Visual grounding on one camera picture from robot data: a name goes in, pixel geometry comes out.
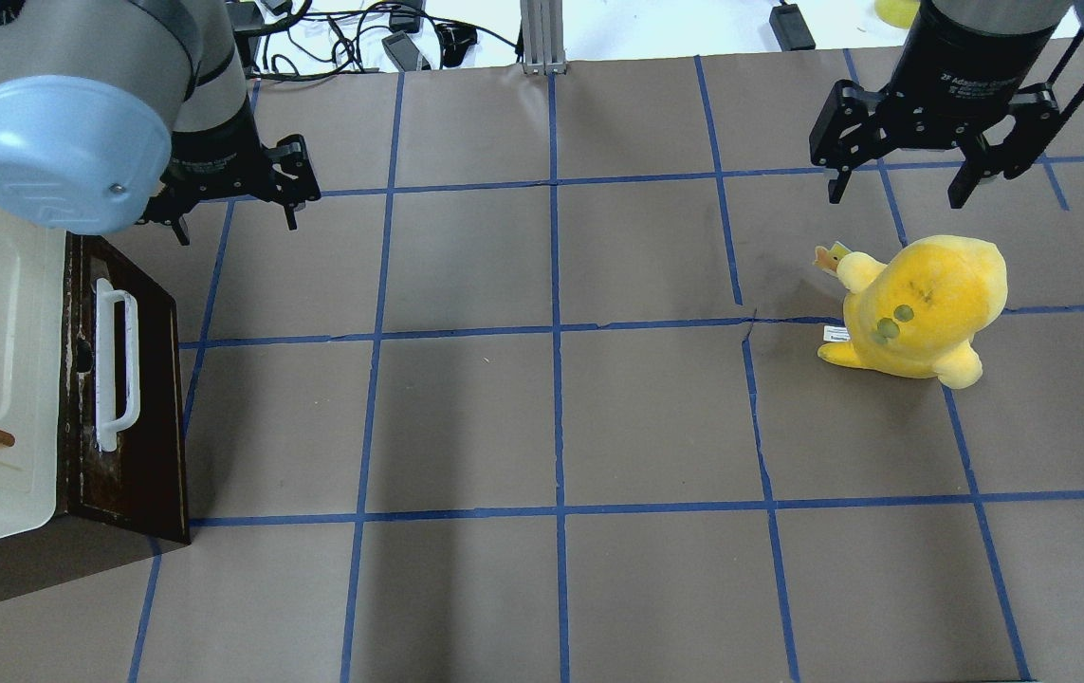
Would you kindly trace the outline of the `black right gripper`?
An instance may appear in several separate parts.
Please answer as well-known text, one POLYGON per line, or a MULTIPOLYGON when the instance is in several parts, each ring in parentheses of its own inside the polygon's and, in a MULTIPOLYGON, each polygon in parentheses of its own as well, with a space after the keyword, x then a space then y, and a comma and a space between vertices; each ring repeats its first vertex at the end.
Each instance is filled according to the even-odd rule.
POLYGON ((875 152, 959 147, 949 183, 960 209, 981 182, 1014 180, 1062 128, 1051 83, 1024 83, 1069 1, 922 1, 892 77, 881 91, 833 83, 809 134, 809 160, 827 177, 834 206, 875 152), (984 131, 1014 117, 1001 143, 984 131))

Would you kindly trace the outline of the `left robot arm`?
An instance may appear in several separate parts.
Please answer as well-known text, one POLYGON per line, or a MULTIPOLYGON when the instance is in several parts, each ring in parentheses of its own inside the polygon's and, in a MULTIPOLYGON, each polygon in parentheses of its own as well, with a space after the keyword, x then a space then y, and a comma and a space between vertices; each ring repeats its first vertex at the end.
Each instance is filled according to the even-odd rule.
POLYGON ((0 209, 103 236, 204 199, 321 197, 304 136, 257 131, 227 1, 0 1, 0 209))

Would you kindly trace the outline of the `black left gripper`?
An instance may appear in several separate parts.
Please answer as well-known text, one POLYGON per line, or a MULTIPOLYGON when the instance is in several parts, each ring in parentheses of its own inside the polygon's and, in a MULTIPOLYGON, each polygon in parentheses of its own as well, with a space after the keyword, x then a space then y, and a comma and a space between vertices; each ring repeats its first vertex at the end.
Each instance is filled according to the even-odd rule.
POLYGON ((162 173, 162 189, 136 225, 169 228, 178 245, 188 247, 188 212, 203 199, 234 197, 278 204, 291 231, 299 228, 296 212, 322 198, 304 136, 285 136, 276 146, 266 146, 257 134, 250 96, 224 123, 172 133, 172 158, 162 173))

